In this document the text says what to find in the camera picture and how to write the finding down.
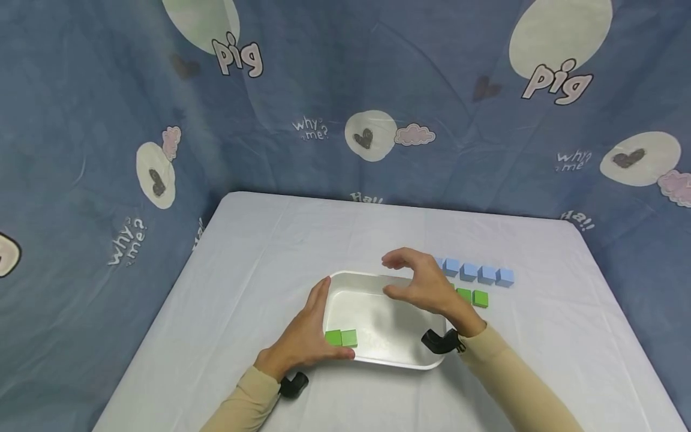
foam cube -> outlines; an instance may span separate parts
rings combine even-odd
[[[485,285],[492,285],[497,277],[497,269],[489,265],[483,265],[477,271],[477,281]]]
[[[357,347],[357,332],[355,330],[346,330],[341,332],[341,343],[343,346],[349,348]]]
[[[508,288],[513,285],[513,270],[500,268],[496,273],[497,285]]]
[[[462,281],[472,282],[477,277],[477,267],[470,263],[464,263],[458,272],[458,277]]]
[[[329,345],[343,346],[343,340],[340,330],[329,330],[326,333],[324,333],[324,337],[326,338],[326,341],[329,343]]]
[[[473,293],[470,290],[464,290],[463,288],[458,288],[456,289],[456,292],[463,297],[463,300],[467,301],[468,303],[473,302]]]
[[[473,306],[487,308],[489,306],[489,294],[485,291],[473,291]]]
[[[446,261],[444,261],[444,274],[446,276],[454,277],[458,274],[460,268],[461,263],[459,263],[457,259],[447,258]]]

hand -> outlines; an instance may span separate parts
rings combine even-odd
[[[486,323],[473,306],[454,291],[433,256],[402,247],[384,255],[381,264],[396,270],[403,267],[413,269],[413,281],[409,286],[384,287],[384,294],[391,299],[443,315],[465,337],[476,336],[486,328]]]
[[[324,339],[322,323],[331,278],[320,280],[307,298],[305,307],[288,324],[278,341],[262,350],[254,367],[281,382],[285,374],[297,366],[311,366],[322,360],[352,360],[351,348],[331,346]]]

black clip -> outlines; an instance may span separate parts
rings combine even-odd
[[[446,332],[444,337],[439,336],[434,330],[429,329],[422,337],[422,343],[425,344],[429,351],[435,354],[446,354],[453,350],[461,350],[463,346],[458,339],[458,332],[456,332],[454,328]]]
[[[283,377],[281,389],[278,392],[288,399],[297,399],[309,383],[310,380],[307,378],[307,375],[298,372],[292,380],[288,379],[288,377]]]

green block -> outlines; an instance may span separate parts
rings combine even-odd
[[[343,346],[343,338],[341,337],[340,330],[329,330],[324,333],[324,337],[329,345],[333,346]]]
[[[479,308],[486,308],[489,306],[489,294],[485,291],[473,291],[473,305]]]
[[[463,297],[463,300],[467,301],[468,303],[473,302],[473,292],[470,290],[464,290],[463,288],[458,288],[456,292]]]
[[[341,332],[341,337],[343,338],[343,346],[349,348],[357,347],[357,332],[355,330],[346,330]]]

left hand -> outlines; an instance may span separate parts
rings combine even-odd
[[[305,307],[288,324],[270,348],[259,352],[254,367],[281,382],[285,374],[297,366],[311,366],[322,360],[352,360],[351,348],[331,346],[324,339],[322,323],[331,278],[320,280],[310,292]]]

